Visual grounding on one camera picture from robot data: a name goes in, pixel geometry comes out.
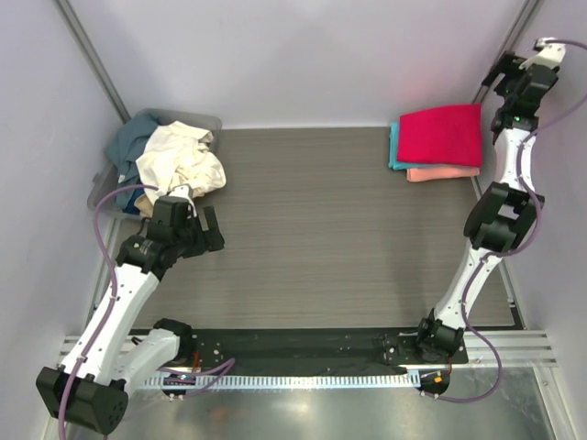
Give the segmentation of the left corner aluminium post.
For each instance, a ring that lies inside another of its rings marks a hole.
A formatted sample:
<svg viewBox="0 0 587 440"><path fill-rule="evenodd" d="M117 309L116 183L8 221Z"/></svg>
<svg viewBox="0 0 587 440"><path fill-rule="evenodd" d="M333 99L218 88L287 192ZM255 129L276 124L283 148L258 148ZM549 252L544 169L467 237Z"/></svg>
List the left corner aluminium post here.
<svg viewBox="0 0 587 440"><path fill-rule="evenodd" d="M72 34L79 51L85 58L95 79L105 93L107 100L114 108L120 120L126 123L130 119L130 113L95 49L90 36L86 32L82 21L72 7L72 3L68 0L52 0L51 2L60 14L63 23Z"/></svg>

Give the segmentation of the dark blue t shirt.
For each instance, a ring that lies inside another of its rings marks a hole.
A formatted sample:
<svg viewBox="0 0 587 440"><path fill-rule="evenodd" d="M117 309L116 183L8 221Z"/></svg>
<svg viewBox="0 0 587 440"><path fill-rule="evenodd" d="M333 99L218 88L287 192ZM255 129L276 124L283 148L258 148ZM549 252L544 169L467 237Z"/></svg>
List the dark blue t shirt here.
<svg viewBox="0 0 587 440"><path fill-rule="evenodd" d="M140 210L136 207L136 201L143 194L143 188L137 188L133 192L127 191L129 199L127 201L127 205L123 208L123 212L128 215L139 215Z"/></svg>

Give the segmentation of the folded turquoise t shirt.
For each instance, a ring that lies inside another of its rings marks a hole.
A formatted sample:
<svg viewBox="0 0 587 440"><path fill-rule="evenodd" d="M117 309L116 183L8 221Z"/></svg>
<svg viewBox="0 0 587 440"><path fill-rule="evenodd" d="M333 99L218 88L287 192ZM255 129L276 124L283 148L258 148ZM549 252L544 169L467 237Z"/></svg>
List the folded turquoise t shirt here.
<svg viewBox="0 0 587 440"><path fill-rule="evenodd" d="M394 171L404 171L409 166L397 159L399 147L399 128L400 124L397 121L391 123L389 134L389 163L388 167Z"/></svg>

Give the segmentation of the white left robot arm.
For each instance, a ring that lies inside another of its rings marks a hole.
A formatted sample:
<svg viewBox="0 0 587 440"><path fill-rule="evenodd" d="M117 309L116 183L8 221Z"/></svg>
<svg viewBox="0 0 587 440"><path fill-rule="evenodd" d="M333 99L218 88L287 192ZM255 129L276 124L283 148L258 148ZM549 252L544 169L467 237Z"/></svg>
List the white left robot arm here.
<svg viewBox="0 0 587 440"><path fill-rule="evenodd" d="M152 217L106 261L110 282L74 348L55 367L43 368L36 387L66 438L74 424L109 436L122 422L137 387L168 363L181 367L194 355L193 329L160 319L129 352L121 349L132 325L164 275L179 259L223 249L216 210L196 211L174 190L159 198Z"/></svg>

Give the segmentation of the cream white t shirt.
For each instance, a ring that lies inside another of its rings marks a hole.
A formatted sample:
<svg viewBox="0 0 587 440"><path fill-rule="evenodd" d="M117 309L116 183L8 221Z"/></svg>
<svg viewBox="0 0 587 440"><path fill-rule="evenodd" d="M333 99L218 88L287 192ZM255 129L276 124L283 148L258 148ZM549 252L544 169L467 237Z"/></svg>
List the cream white t shirt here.
<svg viewBox="0 0 587 440"><path fill-rule="evenodd" d="M199 197L223 188L227 183L224 167L211 150L210 130L175 121L158 126L137 159L141 182L151 203L173 188L187 184L192 196Z"/></svg>

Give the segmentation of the tan t shirt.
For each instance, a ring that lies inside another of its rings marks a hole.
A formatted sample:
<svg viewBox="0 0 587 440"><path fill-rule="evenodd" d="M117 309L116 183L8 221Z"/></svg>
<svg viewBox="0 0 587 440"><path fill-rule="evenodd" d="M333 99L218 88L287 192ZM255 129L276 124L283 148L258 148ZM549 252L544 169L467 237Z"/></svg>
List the tan t shirt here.
<svg viewBox="0 0 587 440"><path fill-rule="evenodd" d="M134 202L134 206L139 210L139 215L142 217L152 217L154 210L154 203L156 199L154 194L144 193ZM191 190L190 196L192 200L204 197L205 194L199 190Z"/></svg>

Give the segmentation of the folded salmon t shirt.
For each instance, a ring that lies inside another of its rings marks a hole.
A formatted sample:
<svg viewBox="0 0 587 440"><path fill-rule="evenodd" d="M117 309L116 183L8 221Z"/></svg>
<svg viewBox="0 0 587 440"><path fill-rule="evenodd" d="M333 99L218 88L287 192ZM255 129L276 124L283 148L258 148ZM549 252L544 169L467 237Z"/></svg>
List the folded salmon t shirt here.
<svg viewBox="0 0 587 440"><path fill-rule="evenodd" d="M478 176L479 168L452 165L436 165L427 168L410 168L406 171L409 182L428 182L435 180L472 178Z"/></svg>

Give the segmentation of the right corner aluminium post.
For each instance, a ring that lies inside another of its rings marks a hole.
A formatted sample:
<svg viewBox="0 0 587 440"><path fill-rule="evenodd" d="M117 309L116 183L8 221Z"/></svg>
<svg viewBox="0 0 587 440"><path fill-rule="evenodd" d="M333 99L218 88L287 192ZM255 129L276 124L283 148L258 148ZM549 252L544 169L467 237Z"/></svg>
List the right corner aluminium post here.
<svg viewBox="0 0 587 440"><path fill-rule="evenodd" d="M544 0L526 0L522 2L519 10L514 15L512 24L504 34L493 60L488 65L490 70L506 51L514 51L526 31L537 17L538 12L544 5Z"/></svg>

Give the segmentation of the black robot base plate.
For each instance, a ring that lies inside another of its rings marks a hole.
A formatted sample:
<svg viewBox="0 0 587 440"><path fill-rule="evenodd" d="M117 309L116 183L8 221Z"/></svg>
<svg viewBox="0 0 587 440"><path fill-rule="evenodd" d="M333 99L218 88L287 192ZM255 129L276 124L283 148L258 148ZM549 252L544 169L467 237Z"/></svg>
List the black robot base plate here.
<svg viewBox="0 0 587 440"><path fill-rule="evenodd" d="M464 365L463 342L447 350L418 339L414 329L200 329L176 363L211 369L233 358L232 375L270 377L376 376L402 366Z"/></svg>

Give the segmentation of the grey-blue t shirt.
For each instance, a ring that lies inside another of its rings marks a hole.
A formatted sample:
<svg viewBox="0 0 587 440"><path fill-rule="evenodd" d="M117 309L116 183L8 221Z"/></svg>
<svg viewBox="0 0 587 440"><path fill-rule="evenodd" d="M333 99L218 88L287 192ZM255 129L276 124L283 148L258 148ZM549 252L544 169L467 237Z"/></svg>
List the grey-blue t shirt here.
<svg viewBox="0 0 587 440"><path fill-rule="evenodd" d="M119 129L106 147L106 156L117 170L117 188L138 184L137 160L159 125L159 118L152 113L136 115Z"/></svg>

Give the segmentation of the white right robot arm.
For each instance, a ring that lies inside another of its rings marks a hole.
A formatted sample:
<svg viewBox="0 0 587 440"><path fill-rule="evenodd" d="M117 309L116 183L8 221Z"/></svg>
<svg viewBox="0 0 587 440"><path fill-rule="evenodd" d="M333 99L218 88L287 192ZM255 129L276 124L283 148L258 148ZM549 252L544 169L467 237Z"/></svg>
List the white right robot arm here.
<svg viewBox="0 0 587 440"><path fill-rule="evenodd" d="M560 44L530 58L506 52L483 81L504 100L491 123L495 177L467 218L468 243L449 290L418 326L413 349L426 363L449 360L460 351L469 314L489 275L526 243L535 225L544 204L531 178L537 110L556 84L564 56Z"/></svg>

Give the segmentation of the corner aluminium post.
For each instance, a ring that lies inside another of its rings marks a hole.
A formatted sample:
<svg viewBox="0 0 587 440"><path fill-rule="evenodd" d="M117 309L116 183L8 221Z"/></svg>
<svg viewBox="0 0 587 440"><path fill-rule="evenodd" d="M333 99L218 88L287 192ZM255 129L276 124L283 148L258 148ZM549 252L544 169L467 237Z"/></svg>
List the corner aluminium post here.
<svg viewBox="0 0 587 440"><path fill-rule="evenodd" d="M488 65L490 70L506 51L514 51L526 31L537 17L538 12L544 5L544 0L526 0L522 2L519 10L514 15L512 24L504 34L493 60Z"/></svg>
<svg viewBox="0 0 587 440"><path fill-rule="evenodd" d="M105 93L107 100L114 108L120 120L126 123L130 119L130 113L95 49L90 36L86 32L82 21L72 7L72 3L68 0L52 0L51 2L60 14L63 23L72 34L79 51L85 58L95 79Z"/></svg>

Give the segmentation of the red pink t shirt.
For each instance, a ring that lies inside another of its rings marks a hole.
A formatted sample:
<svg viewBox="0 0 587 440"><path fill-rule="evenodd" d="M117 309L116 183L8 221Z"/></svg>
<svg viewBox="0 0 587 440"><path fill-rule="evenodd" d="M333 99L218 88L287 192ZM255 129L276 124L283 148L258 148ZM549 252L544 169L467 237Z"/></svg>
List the red pink t shirt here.
<svg viewBox="0 0 587 440"><path fill-rule="evenodd" d="M399 117L397 159L410 164L482 165L482 107L453 104Z"/></svg>

